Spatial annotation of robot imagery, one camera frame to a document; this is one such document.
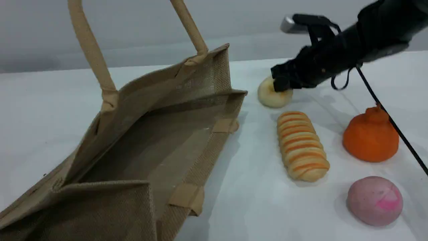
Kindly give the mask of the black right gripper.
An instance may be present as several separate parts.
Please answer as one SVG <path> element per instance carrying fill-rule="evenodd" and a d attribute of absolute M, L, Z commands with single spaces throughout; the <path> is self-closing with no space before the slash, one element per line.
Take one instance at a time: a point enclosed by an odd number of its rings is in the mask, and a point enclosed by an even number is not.
<path fill-rule="evenodd" d="M 359 62 L 362 43 L 356 25 L 339 34 L 326 25 L 309 26 L 308 31 L 312 44 L 304 46 L 294 59 L 271 68 L 275 92 L 315 88 Z"/>

